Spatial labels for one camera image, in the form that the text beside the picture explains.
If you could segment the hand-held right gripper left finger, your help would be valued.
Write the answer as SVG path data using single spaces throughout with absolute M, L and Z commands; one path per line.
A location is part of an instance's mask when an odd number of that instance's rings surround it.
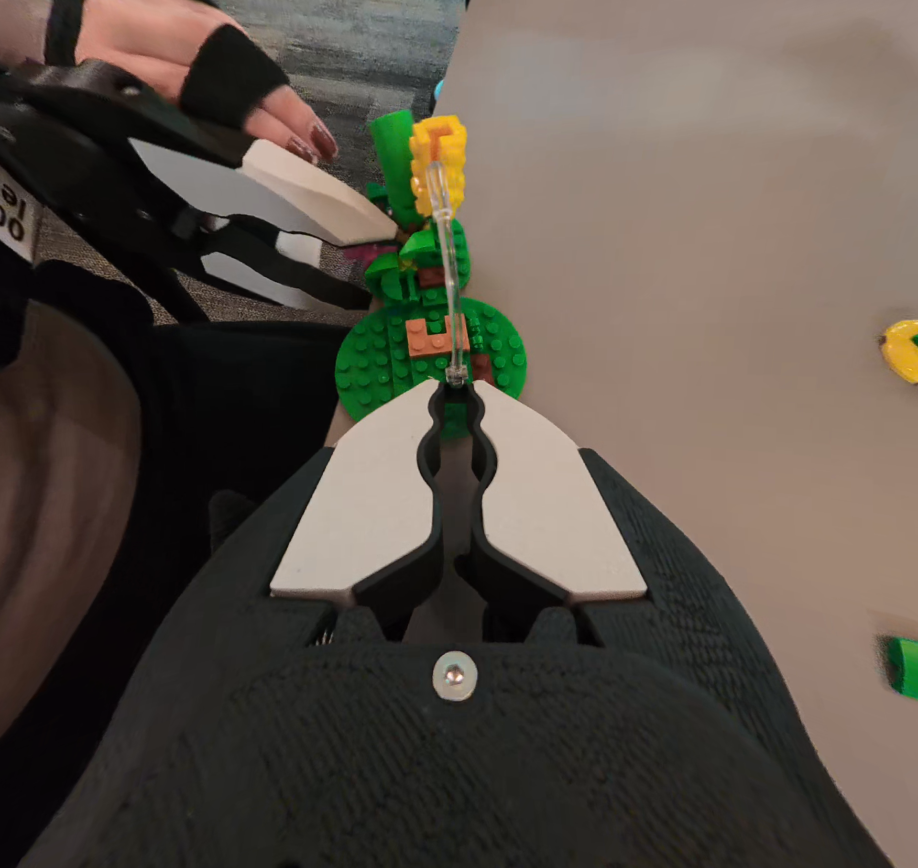
M 336 442 L 270 582 L 273 597 L 355 602 L 359 584 L 430 536 L 433 491 L 418 458 L 439 388 L 420 383 Z

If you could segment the clear curved toy tube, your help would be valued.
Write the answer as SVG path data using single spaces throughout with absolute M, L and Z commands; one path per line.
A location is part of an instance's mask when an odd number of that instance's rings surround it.
M 453 233 L 453 201 L 448 183 L 446 167 L 439 160 L 432 160 L 427 167 L 427 188 L 430 197 L 431 216 L 437 228 L 441 248 L 446 292 L 448 319 L 450 322 L 450 360 L 445 371 L 445 380 L 453 389 L 467 384 L 468 372 L 464 361 L 463 319 L 457 261 L 457 247 Z

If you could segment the person's black trousers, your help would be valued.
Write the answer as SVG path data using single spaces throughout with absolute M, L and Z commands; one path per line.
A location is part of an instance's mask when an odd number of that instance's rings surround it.
M 2 247 L 2 370 L 36 302 L 94 334 L 142 408 L 131 514 L 98 596 L 2 732 L 1 858 L 16 866 L 93 758 L 153 634 L 212 554 L 210 510 L 258 505 L 322 446 L 346 331 L 316 323 L 158 325 L 135 288 Z

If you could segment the person's grey sweater torso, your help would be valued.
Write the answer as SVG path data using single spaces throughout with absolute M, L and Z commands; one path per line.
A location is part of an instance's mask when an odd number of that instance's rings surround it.
M 125 534 L 142 408 L 85 327 L 32 302 L 1 374 L 1 731 L 86 616 Z

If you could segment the person's left hand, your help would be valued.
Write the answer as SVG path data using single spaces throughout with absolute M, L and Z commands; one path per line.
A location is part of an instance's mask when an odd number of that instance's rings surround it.
M 280 66 L 229 15 L 199 0 L 85 0 L 75 62 L 139 78 L 186 114 L 240 128 L 318 164 L 338 145 Z

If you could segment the toy brick plant model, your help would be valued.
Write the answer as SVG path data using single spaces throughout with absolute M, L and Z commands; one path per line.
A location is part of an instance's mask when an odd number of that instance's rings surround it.
M 450 322 L 437 228 L 431 216 L 427 167 L 443 162 L 453 201 L 464 361 L 471 386 L 483 380 L 519 401 L 528 361 L 522 336 L 498 308 L 469 298 L 472 258 L 458 211 L 465 201 L 467 130 L 454 115 L 415 121 L 399 111 L 370 125 L 384 186 L 370 194 L 385 205 L 402 242 L 378 244 L 364 270 L 376 309 L 347 334 L 335 362 L 339 402 L 353 421 L 426 380 L 442 394 L 450 360 Z

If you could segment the green toy tile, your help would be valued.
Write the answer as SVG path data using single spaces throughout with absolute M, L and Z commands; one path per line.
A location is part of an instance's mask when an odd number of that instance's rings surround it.
M 917 640 L 889 636 L 883 640 L 889 687 L 897 694 L 917 699 Z

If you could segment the small yellow green toy model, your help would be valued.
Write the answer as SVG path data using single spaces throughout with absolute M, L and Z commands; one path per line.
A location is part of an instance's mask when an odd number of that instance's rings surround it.
M 917 320 L 890 324 L 879 338 L 887 367 L 901 380 L 917 386 Z

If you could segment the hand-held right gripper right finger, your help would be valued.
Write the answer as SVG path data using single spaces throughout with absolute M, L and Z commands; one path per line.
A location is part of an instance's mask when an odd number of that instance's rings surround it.
M 477 490 L 464 576 L 489 604 L 642 598 L 648 587 L 575 441 L 483 380 L 467 391 Z

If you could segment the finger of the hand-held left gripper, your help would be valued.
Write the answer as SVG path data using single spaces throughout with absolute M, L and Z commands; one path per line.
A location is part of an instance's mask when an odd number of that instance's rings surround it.
M 259 219 L 338 247 L 396 239 L 396 221 L 368 198 L 270 141 L 254 140 L 236 168 L 140 139 L 130 144 L 155 178 L 201 212 Z
M 225 226 L 202 238 L 205 280 L 243 294 L 305 311 L 366 312 L 373 297 L 349 280 L 278 252 L 274 245 L 239 226 Z

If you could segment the person's left forearm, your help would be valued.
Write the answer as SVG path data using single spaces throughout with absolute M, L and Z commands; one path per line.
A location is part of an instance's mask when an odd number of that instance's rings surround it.
M 1 0 L 1 69 L 45 64 L 52 0 Z

